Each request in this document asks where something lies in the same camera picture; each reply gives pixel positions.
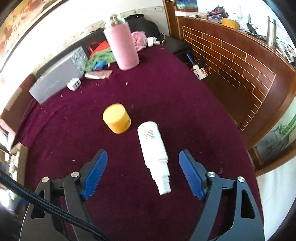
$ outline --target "pink tumbler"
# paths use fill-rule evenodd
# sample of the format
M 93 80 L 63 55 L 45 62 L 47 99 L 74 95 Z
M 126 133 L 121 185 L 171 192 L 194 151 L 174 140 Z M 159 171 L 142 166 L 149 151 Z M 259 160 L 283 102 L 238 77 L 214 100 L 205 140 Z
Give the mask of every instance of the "pink tumbler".
M 121 70 L 132 69 L 140 63 L 129 25 L 120 14 L 112 15 L 110 22 L 106 22 L 104 34 Z

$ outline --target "gray box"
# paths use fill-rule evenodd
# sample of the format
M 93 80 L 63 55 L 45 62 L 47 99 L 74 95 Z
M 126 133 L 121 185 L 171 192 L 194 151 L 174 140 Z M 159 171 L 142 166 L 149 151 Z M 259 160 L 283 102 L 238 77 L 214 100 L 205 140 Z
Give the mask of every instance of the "gray box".
M 67 86 L 72 78 L 81 78 L 88 58 L 82 47 L 67 54 L 45 71 L 29 92 L 39 104 Z

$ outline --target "silver thermos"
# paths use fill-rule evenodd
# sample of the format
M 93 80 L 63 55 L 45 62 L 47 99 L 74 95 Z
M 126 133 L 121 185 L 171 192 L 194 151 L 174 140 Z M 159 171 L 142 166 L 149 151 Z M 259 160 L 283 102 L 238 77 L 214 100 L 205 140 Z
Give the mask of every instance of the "silver thermos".
M 266 43 L 268 46 L 275 49 L 276 43 L 276 20 L 274 19 L 273 22 L 270 21 L 270 17 L 268 16 L 267 20 L 267 38 Z

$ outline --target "purple tablecloth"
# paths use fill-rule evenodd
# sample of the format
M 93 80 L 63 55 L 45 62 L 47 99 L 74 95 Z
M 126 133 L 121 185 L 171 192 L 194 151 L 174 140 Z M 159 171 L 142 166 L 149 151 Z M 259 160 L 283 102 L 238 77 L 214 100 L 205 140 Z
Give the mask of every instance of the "purple tablecloth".
M 222 105 L 164 47 L 145 49 L 139 56 L 140 65 L 132 70 L 111 64 L 114 71 L 107 80 L 83 80 L 76 91 L 65 88 L 42 105 L 30 103 L 15 139 L 30 148 L 25 185 L 35 190 L 44 176 L 64 178 L 104 149 L 107 167 L 86 202 L 94 224 L 111 240 L 184 241 L 202 206 L 178 162 L 179 152 L 188 149 L 223 178 L 245 177 L 262 213 L 253 167 Z M 113 103 L 122 103 L 132 120 L 121 135 L 102 119 Z M 169 157 L 172 192 L 163 196 L 139 144 L 137 127 L 145 121 L 158 123 Z M 225 200 L 221 203 L 213 235 L 231 225 Z M 222 219 L 226 225 L 220 225 Z

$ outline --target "metal bolt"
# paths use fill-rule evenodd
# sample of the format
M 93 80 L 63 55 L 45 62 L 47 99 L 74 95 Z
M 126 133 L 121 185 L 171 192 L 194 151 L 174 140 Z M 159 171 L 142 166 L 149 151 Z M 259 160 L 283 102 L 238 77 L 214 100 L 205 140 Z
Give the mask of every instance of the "metal bolt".
M 214 172 L 208 172 L 207 175 L 211 178 L 215 177 L 216 176 L 216 173 Z
M 44 178 L 42 178 L 42 180 L 41 180 L 43 183 L 46 183 L 46 182 L 48 182 L 49 181 L 49 177 L 44 177 Z
M 78 177 L 79 176 L 79 172 L 72 172 L 71 173 L 71 177 Z
M 237 180 L 241 183 L 244 183 L 245 182 L 245 179 L 243 177 L 238 177 Z

